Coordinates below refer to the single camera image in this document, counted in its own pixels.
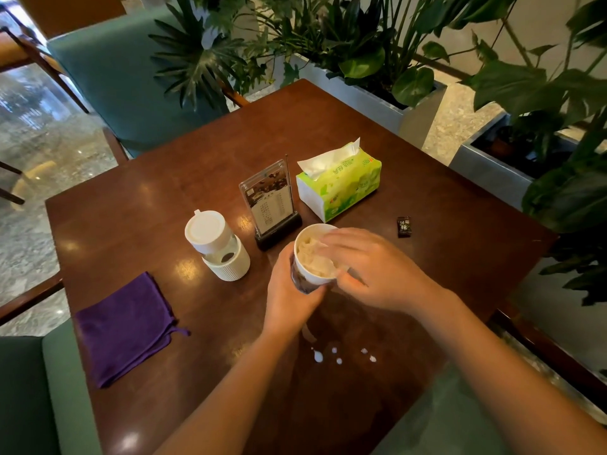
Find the split-leaf green plant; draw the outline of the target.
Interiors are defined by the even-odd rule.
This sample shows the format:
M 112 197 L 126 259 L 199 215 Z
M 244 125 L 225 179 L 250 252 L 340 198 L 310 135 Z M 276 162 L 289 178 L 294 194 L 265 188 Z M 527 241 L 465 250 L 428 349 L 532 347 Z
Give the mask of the split-leaf green plant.
M 236 106 L 255 87 L 273 82 L 271 8 L 276 0 L 171 0 L 168 20 L 154 19 L 159 47 L 154 78 L 181 109 L 201 100 L 217 109 L 222 98 Z

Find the white tissue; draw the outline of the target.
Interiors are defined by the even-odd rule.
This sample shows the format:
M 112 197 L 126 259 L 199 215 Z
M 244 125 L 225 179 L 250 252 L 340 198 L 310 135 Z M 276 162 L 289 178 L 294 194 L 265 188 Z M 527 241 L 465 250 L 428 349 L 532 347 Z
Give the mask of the white tissue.
M 307 237 L 296 247 L 296 256 L 310 274 L 333 279 L 338 272 L 338 266 L 333 260 L 319 253 L 319 249 L 323 246 L 318 238 Z

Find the green tissue pack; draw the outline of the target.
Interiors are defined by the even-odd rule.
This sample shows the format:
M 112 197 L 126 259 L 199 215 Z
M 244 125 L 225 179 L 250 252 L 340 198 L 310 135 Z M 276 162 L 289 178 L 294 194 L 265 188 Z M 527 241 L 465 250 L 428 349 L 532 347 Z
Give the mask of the green tissue pack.
M 324 223 L 377 190 L 381 180 L 382 163 L 360 147 L 360 137 L 297 164 L 299 198 Z

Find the white paper cup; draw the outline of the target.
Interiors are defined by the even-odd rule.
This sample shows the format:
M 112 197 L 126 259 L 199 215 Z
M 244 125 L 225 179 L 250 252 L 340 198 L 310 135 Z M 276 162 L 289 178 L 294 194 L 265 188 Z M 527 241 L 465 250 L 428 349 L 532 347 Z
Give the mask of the white paper cup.
M 332 284 L 333 282 L 335 282 L 336 277 L 333 279 L 330 279 L 330 278 L 326 279 L 326 278 L 322 278 L 322 277 L 318 277 L 313 274 L 310 274 L 307 270 L 305 270 L 305 268 L 300 263 L 298 257 L 296 256 L 296 247 L 303 239 L 305 239 L 307 237 L 316 237 L 321 242 L 321 238 L 324 235 L 326 235 L 330 231 L 333 231 L 336 229 L 337 229 L 337 227 L 332 226 L 330 224 L 325 224 L 325 223 L 312 224 L 312 225 L 309 225 L 306 228 L 304 228 L 301 232 L 299 232 L 296 239 L 294 240 L 294 256 L 292 259 L 292 278 L 293 278 L 293 281 L 294 281 L 296 287 L 302 293 L 309 294 L 309 293 L 313 292 L 314 290 L 316 290 L 318 287 L 321 287 L 321 286 L 324 286 L 327 284 Z M 333 261 L 338 266 L 338 270 L 349 270 L 348 266 L 346 266 L 344 264 L 340 264 L 340 263 L 336 262 L 335 260 L 333 260 Z

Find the person's right forearm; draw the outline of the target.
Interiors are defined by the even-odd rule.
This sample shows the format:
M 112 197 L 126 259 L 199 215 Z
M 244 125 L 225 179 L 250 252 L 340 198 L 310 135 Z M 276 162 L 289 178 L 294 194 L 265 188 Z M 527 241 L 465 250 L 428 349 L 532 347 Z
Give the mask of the person's right forearm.
M 416 318 L 459 368 L 518 455 L 607 455 L 607 429 L 439 288 Z

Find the long grey metal planter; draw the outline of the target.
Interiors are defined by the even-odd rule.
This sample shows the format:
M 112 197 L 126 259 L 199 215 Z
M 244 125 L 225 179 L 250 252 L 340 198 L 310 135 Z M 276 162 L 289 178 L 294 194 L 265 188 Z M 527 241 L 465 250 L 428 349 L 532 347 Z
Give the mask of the long grey metal planter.
M 417 106 L 401 109 L 359 86 L 347 85 L 340 77 L 329 79 L 326 70 L 298 54 L 291 56 L 290 65 L 298 69 L 301 79 L 308 80 L 418 149 L 424 146 L 447 89 L 444 83 L 435 81 L 433 91 Z

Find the white spilled liquid drops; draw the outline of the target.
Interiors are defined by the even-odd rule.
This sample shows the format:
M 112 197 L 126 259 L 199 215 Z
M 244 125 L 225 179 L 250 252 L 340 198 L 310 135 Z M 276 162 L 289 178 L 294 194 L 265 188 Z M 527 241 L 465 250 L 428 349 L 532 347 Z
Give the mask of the white spilled liquid drops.
M 311 353 L 315 363 L 326 362 L 338 366 L 345 365 L 346 362 L 354 363 L 355 361 L 378 363 L 377 355 L 367 347 L 354 347 L 341 340 L 323 337 L 322 334 L 322 331 L 311 330 L 307 324 L 304 324 L 301 330 L 301 337 L 307 345 L 305 347 L 306 352 Z

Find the wooden frame chair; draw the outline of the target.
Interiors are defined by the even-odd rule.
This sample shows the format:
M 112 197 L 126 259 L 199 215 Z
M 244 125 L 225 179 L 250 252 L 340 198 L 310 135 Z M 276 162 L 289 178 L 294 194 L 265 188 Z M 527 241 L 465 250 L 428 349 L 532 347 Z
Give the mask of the wooden frame chair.
M 63 77 L 67 77 L 67 73 L 35 37 L 34 30 L 23 24 L 4 3 L 0 2 L 0 14 L 4 13 L 17 25 L 20 33 L 16 34 L 10 27 L 0 25 L 0 74 L 36 64 L 84 113 L 89 114 L 87 107 L 63 79 Z

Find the person's right hand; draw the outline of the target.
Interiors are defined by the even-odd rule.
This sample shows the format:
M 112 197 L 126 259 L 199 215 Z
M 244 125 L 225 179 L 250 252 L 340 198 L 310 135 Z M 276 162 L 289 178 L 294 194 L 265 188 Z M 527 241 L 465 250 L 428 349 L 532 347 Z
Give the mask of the person's right hand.
M 366 229 L 336 229 L 321 243 L 326 247 L 319 253 L 348 266 L 348 273 L 368 287 L 367 295 L 349 295 L 368 306 L 420 319 L 449 294 L 391 242 Z

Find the clear acrylic menu stand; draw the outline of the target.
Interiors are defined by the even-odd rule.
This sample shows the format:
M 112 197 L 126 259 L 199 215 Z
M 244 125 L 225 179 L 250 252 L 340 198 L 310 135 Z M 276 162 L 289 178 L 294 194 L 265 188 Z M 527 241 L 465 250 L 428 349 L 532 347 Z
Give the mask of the clear acrylic menu stand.
M 260 251 L 270 250 L 302 226 L 302 217 L 294 206 L 287 158 L 239 183 L 239 190 L 253 217 Z

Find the large-leaf green plant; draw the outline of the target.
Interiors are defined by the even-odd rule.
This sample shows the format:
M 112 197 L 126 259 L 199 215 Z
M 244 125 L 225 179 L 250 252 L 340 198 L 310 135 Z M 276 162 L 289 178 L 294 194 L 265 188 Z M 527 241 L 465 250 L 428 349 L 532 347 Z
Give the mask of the large-leaf green plant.
M 582 292 L 582 306 L 607 305 L 607 78 L 593 75 L 607 59 L 607 0 L 576 7 L 565 60 L 550 76 L 541 61 L 554 46 L 528 49 L 509 26 L 516 0 L 472 1 L 482 4 L 457 21 L 500 21 L 524 62 L 500 60 L 473 33 L 482 67 L 463 83 L 475 110 L 496 103 L 509 114 L 486 152 L 532 178 L 521 210 L 558 235 L 555 262 L 540 275 L 573 273 L 563 288 Z

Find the round-leaf green plant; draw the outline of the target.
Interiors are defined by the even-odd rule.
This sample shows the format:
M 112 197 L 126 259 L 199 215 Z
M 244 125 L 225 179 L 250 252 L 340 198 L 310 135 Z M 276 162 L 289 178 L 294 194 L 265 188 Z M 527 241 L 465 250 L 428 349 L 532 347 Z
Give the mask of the round-leaf green plant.
M 301 56 L 325 71 L 400 107 L 413 108 L 435 89 L 432 66 L 476 52 L 497 58 L 476 34 L 472 47 L 448 52 L 448 30 L 500 21 L 517 0 L 254 0 L 264 53 L 284 59 L 282 86 L 300 78 Z

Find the white lidded ribbed container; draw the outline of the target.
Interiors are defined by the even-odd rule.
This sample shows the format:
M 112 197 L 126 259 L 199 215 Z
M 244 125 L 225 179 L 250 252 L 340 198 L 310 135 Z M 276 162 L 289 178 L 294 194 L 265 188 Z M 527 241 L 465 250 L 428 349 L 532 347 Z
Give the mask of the white lidded ribbed container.
M 251 259 L 221 213 L 195 210 L 185 226 L 185 237 L 222 281 L 234 282 L 247 274 Z

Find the person's left hand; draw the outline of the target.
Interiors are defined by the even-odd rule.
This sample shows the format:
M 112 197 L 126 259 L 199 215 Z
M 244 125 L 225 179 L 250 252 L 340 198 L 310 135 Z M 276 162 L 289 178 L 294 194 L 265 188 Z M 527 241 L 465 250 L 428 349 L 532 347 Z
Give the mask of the person's left hand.
M 328 287 L 318 287 L 309 294 L 276 287 L 276 263 L 268 284 L 267 307 L 262 336 L 277 342 L 290 342 L 303 328 L 313 311 L 323 300 Z

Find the person's left forearm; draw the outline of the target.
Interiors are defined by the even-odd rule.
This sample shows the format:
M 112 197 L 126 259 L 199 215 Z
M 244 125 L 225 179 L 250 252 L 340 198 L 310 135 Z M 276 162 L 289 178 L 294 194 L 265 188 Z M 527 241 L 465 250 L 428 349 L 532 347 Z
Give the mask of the person's left forearm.
M 266 331 L 154 455 L 241 455 L 296 331 Z

